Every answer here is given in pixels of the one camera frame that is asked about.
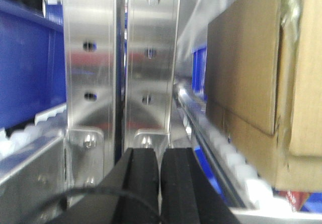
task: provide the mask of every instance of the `blue container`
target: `blue container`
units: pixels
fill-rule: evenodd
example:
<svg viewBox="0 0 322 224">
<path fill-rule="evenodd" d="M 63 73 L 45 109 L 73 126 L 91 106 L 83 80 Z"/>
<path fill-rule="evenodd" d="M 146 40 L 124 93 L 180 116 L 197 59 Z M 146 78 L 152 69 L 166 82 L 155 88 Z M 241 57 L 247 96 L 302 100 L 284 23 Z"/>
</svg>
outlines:
<svg viewBox="0 0 322 224">
<path fill-rule="evenodd" d="M 0 0 L 0 128 L 66 101 L 63 27 Z"/>
<path fill-rule="evenodd" d="M 201 47 L 193 52 L 192 90 L 203 100 L 207 100 L 205 91 L 205 72 L 207 47 Z"/>
<path fill-rule="evenodd" d="M 322 193 L 313 193 L 303 205 L 301 211 L 322 213 Z"/>
<path fill-rule="evenodd" d="M 221 189 L 215 175 L 212 173 L 212 170 L 210 168 L 210 165 L 206 159 L 206 156 L 205 156 L 203 150 L 201 149 L 200 146 L 197 146 L 197 147 L 195 147 L 194 151 L 196 153 L 196 156 L 199 160 L 199 164 L 200 164 L 203 172 L 205 173 L 208 181 L 210 182 L 212 187 L 215 189 L 215 191 L 221 196 L 223 201 L 225 201 L 225 203 L 227 203 L 226 197 L 224 196 L 222 189 Z"/>
</svg>

